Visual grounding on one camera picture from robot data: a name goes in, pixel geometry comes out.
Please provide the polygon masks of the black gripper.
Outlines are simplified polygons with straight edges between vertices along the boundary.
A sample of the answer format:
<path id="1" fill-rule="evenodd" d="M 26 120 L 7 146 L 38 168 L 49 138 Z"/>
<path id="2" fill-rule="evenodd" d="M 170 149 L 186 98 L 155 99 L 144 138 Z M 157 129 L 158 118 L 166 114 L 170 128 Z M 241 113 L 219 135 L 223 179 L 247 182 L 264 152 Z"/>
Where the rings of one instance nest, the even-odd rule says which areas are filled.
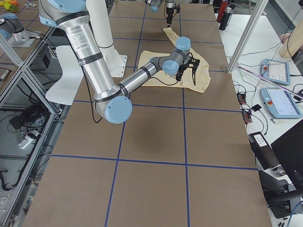
<path id="1" fill-rule="evenodd" d="M 174 6 L 172 8 L 166 7 L 166 20 L 167 20 L 167 26 L 169 26 L 169 21 L 172 21 L 174 16 L 180 12 L 180 6 Z"/>
<path id="2" fill-rule="evenodd" d="M 184 71 L 187 69 L 187 65 L 186 64 L 182 64 L 180 65 L 177 73 L 176 73 L 176 78 L 182 78 Z"/>

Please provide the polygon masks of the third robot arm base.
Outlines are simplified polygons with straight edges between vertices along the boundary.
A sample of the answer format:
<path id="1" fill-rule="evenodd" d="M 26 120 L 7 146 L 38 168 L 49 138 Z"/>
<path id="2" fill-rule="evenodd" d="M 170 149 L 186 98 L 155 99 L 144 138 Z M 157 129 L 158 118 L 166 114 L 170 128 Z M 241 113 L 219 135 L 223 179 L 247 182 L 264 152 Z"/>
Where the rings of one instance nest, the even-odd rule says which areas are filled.
<path id="1" fill-rule="evenodd" d="M 33 43 L 32 32 L 26 30 L 14 13 L 5 13 L 0 16 L 0 34 L 8 40 L 11 47 L 29 48 Z"/>

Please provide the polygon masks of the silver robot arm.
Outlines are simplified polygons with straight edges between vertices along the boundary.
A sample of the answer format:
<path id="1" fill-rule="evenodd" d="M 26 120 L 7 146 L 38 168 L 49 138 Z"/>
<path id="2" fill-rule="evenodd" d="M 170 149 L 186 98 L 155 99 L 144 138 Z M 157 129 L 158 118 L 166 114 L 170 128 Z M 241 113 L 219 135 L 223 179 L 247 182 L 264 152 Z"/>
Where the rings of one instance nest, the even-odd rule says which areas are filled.
<path id="1" fill-rule="evenodd" d="M 85 71 L 95 90 L 96 112 L 108 122 L 120 124 L 132 113 L 127 97 L 160 70 L 168 75 L 178 73 L 189 62 L 190 39 L 179 37 L 173 52 L 153 57 L 130 76 L 115 84 L 110 68 L 121 62 L 113 55 L 113 39 L 106 3 L 103 0 L 41 0 L 39 17 L 42 24 L 62 29 L 72 46 L 78 64 Z"/>
<path id="2" fill-rule="evenodd" d="M 144 2 L 153 12 L 158 12 L 161 4 L 165 2 L 164 17 L 166 18 L 167 27 L 171 26 L 173 18 L 180 12 L 180 5 L 176 4 L 174 0 L 144 0 Z"/>

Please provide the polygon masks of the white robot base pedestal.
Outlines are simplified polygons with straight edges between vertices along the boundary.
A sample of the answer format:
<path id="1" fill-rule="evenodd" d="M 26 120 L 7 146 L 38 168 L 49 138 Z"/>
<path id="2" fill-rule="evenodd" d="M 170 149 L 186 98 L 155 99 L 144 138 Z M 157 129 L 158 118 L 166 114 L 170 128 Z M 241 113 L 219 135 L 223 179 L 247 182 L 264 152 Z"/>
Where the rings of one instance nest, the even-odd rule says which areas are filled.
<path id="1" fill-rule="evenodd" d="M 105 0 L 87 0 L 90 23 L 98 47 L 105 59 L 110 75 L 114 78 L 124 76 L 127 56 L 120 55 L 114 47 L 111 27 Z"/>

